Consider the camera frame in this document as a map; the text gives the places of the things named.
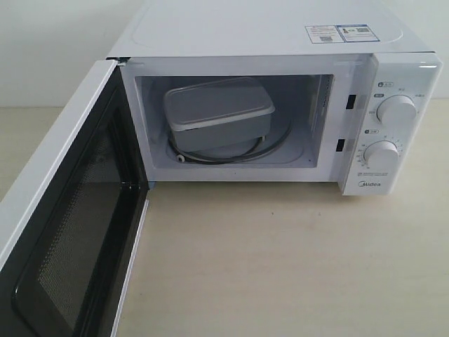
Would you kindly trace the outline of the white microwave door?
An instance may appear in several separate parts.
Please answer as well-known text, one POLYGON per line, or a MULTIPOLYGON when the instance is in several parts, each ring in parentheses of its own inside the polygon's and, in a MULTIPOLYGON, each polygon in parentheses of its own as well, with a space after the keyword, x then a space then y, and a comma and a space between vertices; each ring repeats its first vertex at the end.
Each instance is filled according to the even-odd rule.
POLYGON ((120 60, 97 61, 1 202, 1 335, 114 336, 148 182, 120 60))

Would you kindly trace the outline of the white microwave oven body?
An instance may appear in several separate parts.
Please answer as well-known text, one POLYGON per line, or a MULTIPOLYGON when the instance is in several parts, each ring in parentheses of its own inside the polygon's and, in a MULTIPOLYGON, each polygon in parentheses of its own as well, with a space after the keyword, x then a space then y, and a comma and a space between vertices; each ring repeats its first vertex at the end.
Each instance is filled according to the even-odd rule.
POLYGON ((345 195, 389 194, 442 62, 379 1, 147 1, 107 57, 122 76, 150 185, 168 181, 330 182, 345 195), (379 42, 313 44, 310 25, 368 25, 379 42), (275 112, 267 142, 291 119, 283 147, 240 164, 181 164, 168 145, 163 99, 173 89, 250 77, 275 112), (388 127, 380 104, 406 95, 415 120, 388 127), (365 149, 387 140, 399 161, 372 169, 365 149))

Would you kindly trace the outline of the white plastic lidded container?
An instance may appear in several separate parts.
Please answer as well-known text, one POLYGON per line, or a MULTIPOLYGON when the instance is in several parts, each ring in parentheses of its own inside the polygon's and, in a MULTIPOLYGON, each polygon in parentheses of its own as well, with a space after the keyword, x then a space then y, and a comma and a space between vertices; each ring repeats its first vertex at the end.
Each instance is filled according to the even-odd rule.
POLYGON ((163 107, 177 147, 198 152, 266 136, 276 108, 262 84, 237 77, 168 91, 163 107))

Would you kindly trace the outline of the white lower control knob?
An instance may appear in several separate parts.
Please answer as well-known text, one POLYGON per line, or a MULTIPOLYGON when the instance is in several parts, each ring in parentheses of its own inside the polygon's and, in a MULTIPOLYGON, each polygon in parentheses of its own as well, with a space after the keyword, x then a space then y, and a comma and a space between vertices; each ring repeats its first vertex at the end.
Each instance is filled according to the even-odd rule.
POLYGON ((365 149, 363 160, 370 169, 390 169, 397 165, 399 153, 395 144, 382 140, 365 149))

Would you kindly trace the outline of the white control knob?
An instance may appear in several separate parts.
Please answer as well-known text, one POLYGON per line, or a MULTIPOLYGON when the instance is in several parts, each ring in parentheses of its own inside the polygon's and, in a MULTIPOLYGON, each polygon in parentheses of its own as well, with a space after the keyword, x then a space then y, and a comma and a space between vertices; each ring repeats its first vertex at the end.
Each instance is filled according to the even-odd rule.
POLYGON ((415 120, 417 108, 408 96, 394 95, 380 104, 376 116, 382 125, 402 126, 415 120))
POLYGON ((382 140, 365 149, 363 160, 370 169, 390 169, 397 165, 399 153, 395 144, 382 140))

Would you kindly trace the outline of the blue white label sticker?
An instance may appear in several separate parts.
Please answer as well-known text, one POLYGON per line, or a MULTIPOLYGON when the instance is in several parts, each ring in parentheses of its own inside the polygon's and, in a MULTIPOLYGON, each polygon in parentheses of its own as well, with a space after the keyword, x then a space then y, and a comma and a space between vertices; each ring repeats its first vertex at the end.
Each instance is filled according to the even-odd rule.
POLYGON ((305 27, 313 44, 379 42, 368 25, 310 25, 305 27))

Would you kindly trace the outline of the white upper control knob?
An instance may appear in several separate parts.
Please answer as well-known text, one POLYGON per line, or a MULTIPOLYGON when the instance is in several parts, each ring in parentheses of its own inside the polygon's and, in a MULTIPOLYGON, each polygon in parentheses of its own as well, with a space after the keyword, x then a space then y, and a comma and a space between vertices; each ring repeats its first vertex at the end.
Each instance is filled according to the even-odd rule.
POLYGON ((376 116, 382 125, 402 126, 415 120, 417 108, 408 96, 394 95, 380 104, 376 116))

